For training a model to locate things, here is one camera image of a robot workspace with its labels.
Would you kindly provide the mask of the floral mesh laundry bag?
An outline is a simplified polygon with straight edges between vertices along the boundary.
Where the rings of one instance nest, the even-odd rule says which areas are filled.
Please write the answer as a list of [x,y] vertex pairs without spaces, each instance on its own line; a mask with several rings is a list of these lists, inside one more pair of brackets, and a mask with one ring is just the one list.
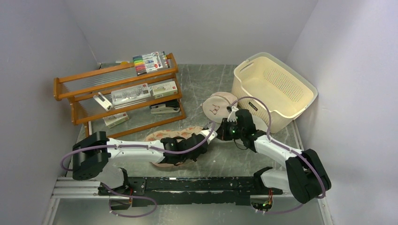
[[[200,131],[202,131],[203,127],[200,126],[193,126],[193,127],[188,127],[179,131],[176,130],[170,130],[170,129],[166,129],[166,130],[160,130],[160,131],[156,131],[153,132],[149,135],[147,135],[144,139],[145,142],[152,142],[152,141],[156,141],[156,140],[161,140],[162,138],[173,138],[173,137],[182,137],[184,139],[188,139],[192,136],[192,134],[199,134]],[[180,160],[179,162],[177,162],[176,166],[180,166],[182,164],[191,164],[195,162],[192,159],[185,159],[185,160]],[[163,164],[159,164],[159,163],[152,163],[154,166],[157,167],[173,167],[175,166],[174,164],[171,163],[163,163]]]

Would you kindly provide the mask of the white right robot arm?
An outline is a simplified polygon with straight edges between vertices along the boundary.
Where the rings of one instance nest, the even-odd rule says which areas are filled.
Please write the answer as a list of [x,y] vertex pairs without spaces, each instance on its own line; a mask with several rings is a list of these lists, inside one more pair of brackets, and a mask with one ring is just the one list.
[[313,149],[300,150],[272,138],[257,129],[253,116],[246,110],[232,112],[217,129],[223,141],[241,140],[245,149],[265,155],[282,165],[284,170],[266,167],[254,174],[253,188],[265,194],[271,188],[290,192],[300,203],[322,198],[331,189],[331,181]]

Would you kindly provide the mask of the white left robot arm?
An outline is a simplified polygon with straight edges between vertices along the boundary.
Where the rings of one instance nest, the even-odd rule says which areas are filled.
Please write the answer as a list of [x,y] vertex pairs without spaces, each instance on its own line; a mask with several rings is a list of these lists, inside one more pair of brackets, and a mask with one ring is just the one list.
[[77,142],[72,150],[72,177],[75,180],[95,179],[106,184],[118,195],[129,191],[130,182],[125,169],[116,167],[120,162],[149,162],[180,165],[187,160],[196,161],[207,152],[215,138],[210,130],[202,130],[185,139],[162,138],[149,142],[121,141],[108,138],[99,131]]

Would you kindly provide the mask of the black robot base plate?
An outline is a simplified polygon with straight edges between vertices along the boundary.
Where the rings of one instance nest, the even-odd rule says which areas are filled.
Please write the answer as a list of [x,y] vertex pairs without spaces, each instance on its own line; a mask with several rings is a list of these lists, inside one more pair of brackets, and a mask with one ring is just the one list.
[[129,177],[111,190],[100,184],[100,196],[130,196],[132,207],[176,204],[223,204],[249,206],[254,195],[281,195],[253,176],[234,177]]

